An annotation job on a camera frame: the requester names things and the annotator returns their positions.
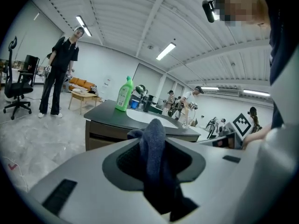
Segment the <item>dark gray countertop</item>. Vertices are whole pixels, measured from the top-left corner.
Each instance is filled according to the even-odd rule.
[[[116,101],[107,100],[104,103],[93,108],[84,115],[84,118],[90,119],[101,124],[110,125],[114,127],[120,127],[125,129],[142,129],[146,128],[147,123],[142,123],[131,119],[127,116],[126,112],[115,109]],[[180,122],[174,120],[171,117],[164,116],[161,114],[156,114],[149,112],[151,115],[162,117],[178,128],[165,127],[166,134],[171,135],[190,135],[190,136],[199,136],[197,132],[192,129],[183,129]]]

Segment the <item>sink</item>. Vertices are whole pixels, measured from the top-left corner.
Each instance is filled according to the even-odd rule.
[[[142,111],[137,111],[137,110],[132,110],[132,109],[127,109],[127,115],[131,118],[134,119],[136,121],[142,122],[142,123],[146,123],[149,124],[153,119],[158,119],[161,121],[162,125],[164,127],[169,127],[169,128],[178,128],[176,127],[174,124],[172,124],[171,122],[169,122],[168,120],[162,118],[162,117],[158,117],[155,115],[152,115],[150,113],[146,113],[146,112],[142,112]]]

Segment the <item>green spray bottle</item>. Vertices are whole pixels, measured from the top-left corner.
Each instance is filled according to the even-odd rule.
[[[116,109],[126,111],[133,89],[134,83],[131,77],[127,76],[127,82],[121,87],[120,91],[118,92],[118,98],[115,106]]]

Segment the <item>gray floor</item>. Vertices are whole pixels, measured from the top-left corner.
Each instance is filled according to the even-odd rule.
[[[43,86],[36,85],[32,93],[25,95],[36,99],[25,98],[31,102],[32,114],[20,108],[13,121],[10,119],[13,108],[3,113],[4,106],[9,103],[4,99],[4,88],[0,91],[1,161],[12,183],[24,191],[69,158],[85,151],[85,119],[80,115],[80,101],[73,99],[68,110],[71,94],[61,93],[60,106],[64,117],[52,117],[48,109],[48,114],[40,119],[37,115],[42,91]],[[87,102],[82,113],[93,107],[94,101]]]

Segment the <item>orange sofa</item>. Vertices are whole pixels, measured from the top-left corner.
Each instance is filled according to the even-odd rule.
[[[70,81],[69,81],[69,89],[72,91],[75,88],[79,88],[81,90],[86,90],[86,91],[90,91],[91,87],[95,86],[95,84],[90,83],[86,80],[81,80],[79,78],[73,77]]]

